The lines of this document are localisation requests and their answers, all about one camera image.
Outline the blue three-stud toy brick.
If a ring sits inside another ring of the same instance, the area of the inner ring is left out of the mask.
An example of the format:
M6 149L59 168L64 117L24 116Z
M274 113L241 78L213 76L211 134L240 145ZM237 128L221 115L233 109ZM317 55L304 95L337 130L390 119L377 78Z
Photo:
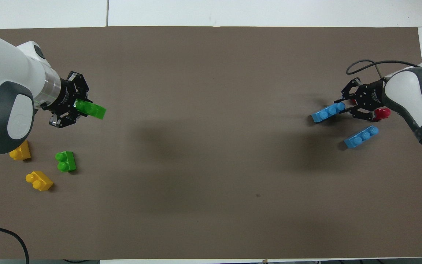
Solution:
M343 110L345 110L346 105L343 102L334 103L323 109L311 114L313 122L318 123L322 122L330 117L340 114Z
M369 140L371 137L374 137L379 132L380 131L378 127L371 125L352 134L350 137L347 137L345 140L343 140L343 142L347 146L347 148L352 149L358 147L359 145L362 145L363 142Z

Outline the green two-stud toy brick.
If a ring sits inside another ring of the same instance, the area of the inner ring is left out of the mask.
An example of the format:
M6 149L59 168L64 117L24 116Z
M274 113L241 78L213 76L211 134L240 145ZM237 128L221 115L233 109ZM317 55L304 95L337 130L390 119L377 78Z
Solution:
M58 162L57 169L60 172L72 172L77 169L74 153L72 151L62 151L55 154Z
M85 100L77 99L74 103L74 107L78 112L81 112L85 115L89 115L98 119L103 119L106 113L106 109L102 106L88 102Z

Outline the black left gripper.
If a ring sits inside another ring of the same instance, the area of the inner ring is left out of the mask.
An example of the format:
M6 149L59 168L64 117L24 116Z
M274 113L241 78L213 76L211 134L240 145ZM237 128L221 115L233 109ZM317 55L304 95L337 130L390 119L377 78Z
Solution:
M77 122L82 112L74 107L76 99L92 103L88 97L89 87L81 73L71 71L66 80L49 82L42 89L42 110L52 113L49 125L65 128Z

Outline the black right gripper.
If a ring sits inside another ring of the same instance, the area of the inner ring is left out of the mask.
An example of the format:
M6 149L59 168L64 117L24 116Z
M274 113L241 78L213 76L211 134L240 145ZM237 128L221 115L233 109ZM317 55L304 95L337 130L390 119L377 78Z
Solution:
M369 84L362 84L358 77L350 80L348 84L341 90L341 97L334 103L347 101L351 98L356 99L357 105L346 107L343 112L349 113L353 118L365 121L373 121L374 110L383 107L382 94L384 92L384 81L375 81Z

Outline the brown table mat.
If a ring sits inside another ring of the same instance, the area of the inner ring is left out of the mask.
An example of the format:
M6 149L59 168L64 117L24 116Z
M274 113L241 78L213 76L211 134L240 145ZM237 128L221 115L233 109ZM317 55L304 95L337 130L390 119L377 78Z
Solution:
M0 227L36 259L422 257L422 147L393 113L315 124L360 59L421 61L416 28L6 29L62 77L84 75L104 119L0 155ZM55 154L77 169L60 172ZM25 181L42 171L47 191Z

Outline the yellow two-stud toy brick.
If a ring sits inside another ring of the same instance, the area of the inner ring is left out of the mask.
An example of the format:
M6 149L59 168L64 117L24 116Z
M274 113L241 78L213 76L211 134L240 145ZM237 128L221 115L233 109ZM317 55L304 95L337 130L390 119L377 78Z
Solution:
M10 157L13 160L27 160L31 158L30 148L28 144L28 140L22 142L20 146L10 152Z
M35 190L39 191L47 191L53 186L52 180L42 171L33 171L27 174L25 181L30 183Z

